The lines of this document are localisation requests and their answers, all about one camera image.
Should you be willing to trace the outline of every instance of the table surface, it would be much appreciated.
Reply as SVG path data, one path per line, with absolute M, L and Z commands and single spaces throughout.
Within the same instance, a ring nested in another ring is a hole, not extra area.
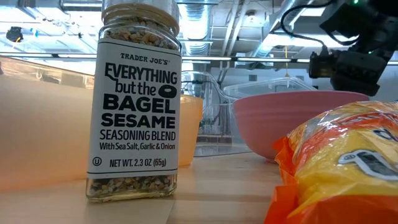
M 253 153 L 202 157 L 178 170 L 172 197 L 88 203 L 85 181 L 0 194 L 0 223 L 262 223 L 277 164 Z

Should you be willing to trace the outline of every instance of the white label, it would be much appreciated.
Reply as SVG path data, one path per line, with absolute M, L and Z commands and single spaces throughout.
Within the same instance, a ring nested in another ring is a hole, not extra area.
M 181 63 L 174 50 L 99 40 L 88 178 L 177 173 Z

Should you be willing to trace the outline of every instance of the orange plastic bag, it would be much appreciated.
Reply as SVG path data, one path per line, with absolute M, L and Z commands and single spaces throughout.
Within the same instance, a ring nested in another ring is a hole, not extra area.
M 398 105 L 327 111 L 274 147 L 284 185 L 265 224 L 398 223 Z

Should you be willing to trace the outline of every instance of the pink bowl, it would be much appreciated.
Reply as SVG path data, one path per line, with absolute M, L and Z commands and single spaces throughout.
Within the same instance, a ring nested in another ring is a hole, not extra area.
M 295 91 L 250 96 L 234 102 L 239 132 L 248 147 L 268 160 L 272 144 L 314 116 L 355 101 L 368 101 L 360 93 Z

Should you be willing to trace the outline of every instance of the seasoning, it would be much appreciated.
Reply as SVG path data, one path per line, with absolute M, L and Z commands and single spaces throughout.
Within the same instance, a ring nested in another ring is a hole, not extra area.
M 106 202 L 177 186 L 181 44 L 174 0 L 104 0 L 86 196 Z

